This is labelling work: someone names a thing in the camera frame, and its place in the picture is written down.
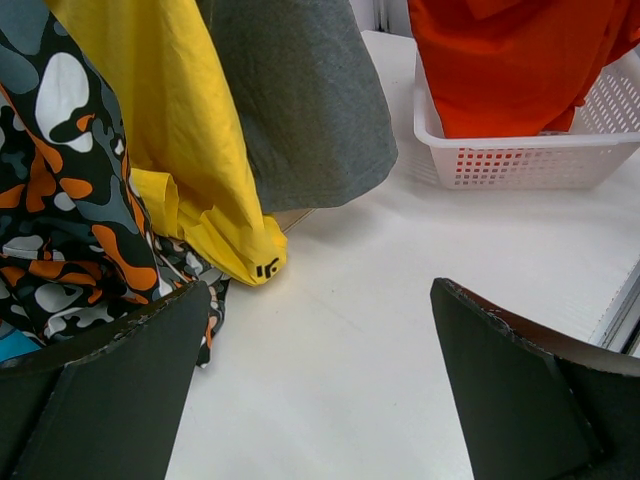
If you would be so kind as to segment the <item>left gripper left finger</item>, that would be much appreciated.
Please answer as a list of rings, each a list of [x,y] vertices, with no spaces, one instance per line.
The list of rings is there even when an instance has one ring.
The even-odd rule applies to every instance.
[[[209,300],[204,283],[190,283],[2,362],[2,478],[164,478]]]

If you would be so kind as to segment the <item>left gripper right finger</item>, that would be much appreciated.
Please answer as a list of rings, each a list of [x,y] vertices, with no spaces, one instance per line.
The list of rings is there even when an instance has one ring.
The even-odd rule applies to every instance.
[[[477,479],[636,479],[639,361],[535,323],[458,283],[431,305]]]

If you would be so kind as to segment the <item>black orange camouflage shorts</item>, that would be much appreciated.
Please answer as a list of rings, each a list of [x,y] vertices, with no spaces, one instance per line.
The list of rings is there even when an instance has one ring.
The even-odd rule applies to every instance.
[[[197,280],[210,294],[202,367],[227,277],[152,231],[117,97],[48,6],[3,2],[1,321],[44,348]]]

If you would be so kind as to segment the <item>yellow shorts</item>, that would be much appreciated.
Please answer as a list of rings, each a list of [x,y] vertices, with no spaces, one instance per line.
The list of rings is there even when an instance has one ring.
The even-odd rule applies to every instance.
[[[239,116],[193,1],[53,1],[114,90],[134,184],[154,231],[251,286],[287,260],[257,195]]]

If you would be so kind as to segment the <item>grey shorts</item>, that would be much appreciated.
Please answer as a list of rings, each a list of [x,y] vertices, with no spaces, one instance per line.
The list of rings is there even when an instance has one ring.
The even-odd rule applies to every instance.
[[[398,157],[347,1],[201,1],[266,213],[342,206]]]

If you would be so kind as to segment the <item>white perforated plastic basket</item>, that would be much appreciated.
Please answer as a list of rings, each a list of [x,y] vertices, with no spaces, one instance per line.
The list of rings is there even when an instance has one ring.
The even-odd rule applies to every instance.
[[[453,190],[589,189],[639,151],[639,55],[605,67],[567,132],[447,139],[422,62],[415,57],[415,137],[429,148],[441,185]]]

